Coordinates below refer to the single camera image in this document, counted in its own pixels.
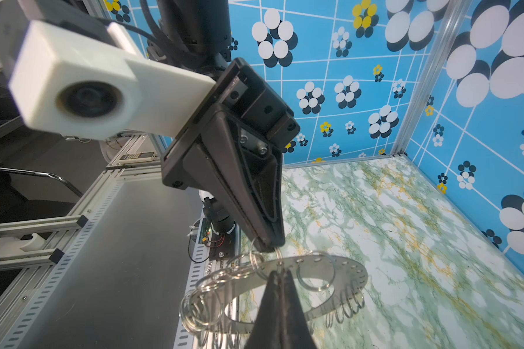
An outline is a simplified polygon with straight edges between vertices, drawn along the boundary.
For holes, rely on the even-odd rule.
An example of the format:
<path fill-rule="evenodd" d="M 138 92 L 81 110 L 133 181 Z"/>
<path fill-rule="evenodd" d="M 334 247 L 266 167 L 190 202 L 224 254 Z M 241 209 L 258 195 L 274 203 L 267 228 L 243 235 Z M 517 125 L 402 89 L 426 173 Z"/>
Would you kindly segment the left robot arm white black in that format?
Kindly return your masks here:
<path fill-rule="evenodd" d="M 259 252 L 283 246 L 282 152 L 300 130 L 293 111 L 245 60 L 226 60 L 226 1 L 158 5 L 161 18 L 154 20 L 141 2 L 160 60 L 213 83 L 166 151 L 163 183 L 214 195 Z"/>

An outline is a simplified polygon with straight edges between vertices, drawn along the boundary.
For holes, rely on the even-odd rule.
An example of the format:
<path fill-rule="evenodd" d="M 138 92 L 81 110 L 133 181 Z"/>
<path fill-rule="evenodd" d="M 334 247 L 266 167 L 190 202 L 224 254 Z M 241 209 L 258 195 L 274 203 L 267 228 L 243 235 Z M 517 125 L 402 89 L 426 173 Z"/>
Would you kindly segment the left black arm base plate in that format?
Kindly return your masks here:
<path fill-rule="evenodd" d="M 208 260 L 230 260 L 239 251 L 240 230 L 237 227 L 229 234 L 211 234 L 210 240 L 206 244 L 208 248 Z"/>

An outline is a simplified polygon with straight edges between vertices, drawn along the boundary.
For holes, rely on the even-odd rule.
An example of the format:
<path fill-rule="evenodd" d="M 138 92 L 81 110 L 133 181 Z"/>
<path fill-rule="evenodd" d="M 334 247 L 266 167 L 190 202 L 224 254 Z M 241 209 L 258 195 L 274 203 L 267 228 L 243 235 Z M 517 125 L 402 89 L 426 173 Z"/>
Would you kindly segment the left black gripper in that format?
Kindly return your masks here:
<path fill-rule="evenodd" d="M 282 150 L 300 126 L 242 58 L 233 60 L 162 158 L 162 182 L 206 190 L 259 252 L 285 244 Z"/>

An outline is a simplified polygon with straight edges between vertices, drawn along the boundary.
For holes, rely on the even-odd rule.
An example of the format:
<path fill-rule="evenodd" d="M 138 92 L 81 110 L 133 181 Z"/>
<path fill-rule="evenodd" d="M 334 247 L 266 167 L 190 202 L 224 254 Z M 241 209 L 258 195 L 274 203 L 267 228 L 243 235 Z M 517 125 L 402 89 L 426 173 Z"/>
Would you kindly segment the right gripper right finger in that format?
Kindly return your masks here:
<path fill-rule="evenodd" d="M 316 348 L 298 298 L 293 275 L 281 270 L 281 346 L 282 348 Z"/>

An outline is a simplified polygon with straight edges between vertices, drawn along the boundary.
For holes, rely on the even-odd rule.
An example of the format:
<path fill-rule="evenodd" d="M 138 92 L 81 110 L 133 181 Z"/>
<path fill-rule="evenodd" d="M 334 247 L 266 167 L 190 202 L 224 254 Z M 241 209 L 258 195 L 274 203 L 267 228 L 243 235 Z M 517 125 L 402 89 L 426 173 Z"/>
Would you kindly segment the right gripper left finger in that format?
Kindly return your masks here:
<path fill-rule="evenodd" d="M 281 348 L 281 273 L 272 271 L 261 300 L 253 330 L 245 344 L 246 349 Z"/>

